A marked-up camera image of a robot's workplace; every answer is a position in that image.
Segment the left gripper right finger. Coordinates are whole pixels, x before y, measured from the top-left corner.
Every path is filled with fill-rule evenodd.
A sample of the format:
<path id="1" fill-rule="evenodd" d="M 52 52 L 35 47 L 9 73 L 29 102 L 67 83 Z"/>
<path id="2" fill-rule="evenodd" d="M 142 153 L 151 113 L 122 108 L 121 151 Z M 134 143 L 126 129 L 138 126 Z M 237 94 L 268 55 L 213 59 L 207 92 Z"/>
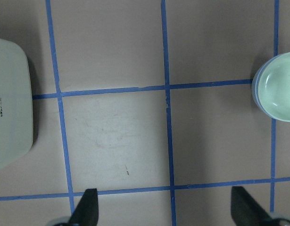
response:
<path id="1" fill-rule="evenodd" d="M 242 186 L 231 189 L 231 217 L 236 226 L 275 226 L 270 215 Z"/>

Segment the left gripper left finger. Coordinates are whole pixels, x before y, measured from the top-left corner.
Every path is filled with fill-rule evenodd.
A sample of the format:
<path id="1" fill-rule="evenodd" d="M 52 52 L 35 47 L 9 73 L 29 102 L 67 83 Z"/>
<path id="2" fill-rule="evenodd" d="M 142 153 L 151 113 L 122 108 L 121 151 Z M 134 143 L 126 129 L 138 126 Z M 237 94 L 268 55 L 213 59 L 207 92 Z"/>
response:
<path id="1" fill-rule="evenodd" d="M 96 226 L 99 221 L 97 189 L 86 189 L 68 221 L 70 226 Z"/>

